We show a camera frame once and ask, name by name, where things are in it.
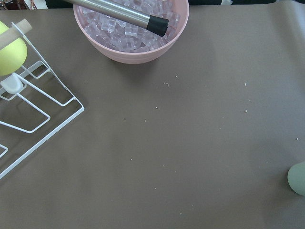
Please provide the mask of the pink bowl with ice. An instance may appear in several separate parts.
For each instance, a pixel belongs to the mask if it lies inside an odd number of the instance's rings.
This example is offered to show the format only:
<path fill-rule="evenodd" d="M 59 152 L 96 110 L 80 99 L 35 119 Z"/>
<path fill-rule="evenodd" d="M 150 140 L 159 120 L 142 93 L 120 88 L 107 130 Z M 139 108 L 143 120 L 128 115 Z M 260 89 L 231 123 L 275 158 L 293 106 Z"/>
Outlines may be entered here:
<path fill-rule="evenodd" d="M 169 25 L 160 37 L 144 28 L 74 5 L 76 22 L 91 45 L 106 57 L 126 64 L 141 64 L 165 54 L 177 41 L 188 21 L 186 0 L 120 0 L 119 4 L 153 16 Z"/>

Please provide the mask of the steel muddler black tip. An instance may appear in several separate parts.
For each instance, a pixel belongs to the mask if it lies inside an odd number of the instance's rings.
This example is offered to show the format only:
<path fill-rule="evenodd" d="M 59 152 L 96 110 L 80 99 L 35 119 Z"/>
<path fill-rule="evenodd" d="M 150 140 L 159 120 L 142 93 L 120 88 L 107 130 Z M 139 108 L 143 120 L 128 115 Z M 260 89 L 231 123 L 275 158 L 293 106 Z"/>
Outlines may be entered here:
<path fill-rule="evenodd" d="M 166 34 L 168 28 L 168 19 L 134 10 L 110 0 L 70 0 L 68 2 L 144 28 L 160 37 Z"/>

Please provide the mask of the yellow cup on rack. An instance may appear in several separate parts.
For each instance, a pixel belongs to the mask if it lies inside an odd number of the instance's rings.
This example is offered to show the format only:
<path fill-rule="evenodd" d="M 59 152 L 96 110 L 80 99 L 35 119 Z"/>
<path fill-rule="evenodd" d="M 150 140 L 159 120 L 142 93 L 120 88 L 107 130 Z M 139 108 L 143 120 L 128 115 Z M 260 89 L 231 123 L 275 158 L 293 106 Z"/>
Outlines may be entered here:
<path fill-rule="evenodd" d="M 27 45 L 22 36 L 32 29 L 26 19 L 10 28 L 0 22 L 0 75 L 9 75 L 18 70 L 27 58 Z"/>

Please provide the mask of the green cup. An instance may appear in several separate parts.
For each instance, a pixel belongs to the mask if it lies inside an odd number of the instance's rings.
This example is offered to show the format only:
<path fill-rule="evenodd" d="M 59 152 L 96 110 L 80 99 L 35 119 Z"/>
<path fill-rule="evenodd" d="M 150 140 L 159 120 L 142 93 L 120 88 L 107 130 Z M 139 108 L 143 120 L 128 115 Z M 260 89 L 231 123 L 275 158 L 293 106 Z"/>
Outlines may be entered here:
<path fill-rule="evenodd" d="M 290 188 L 297 194 L 305 195 L 305 162 L 293 165 L 287 175 Z"/>

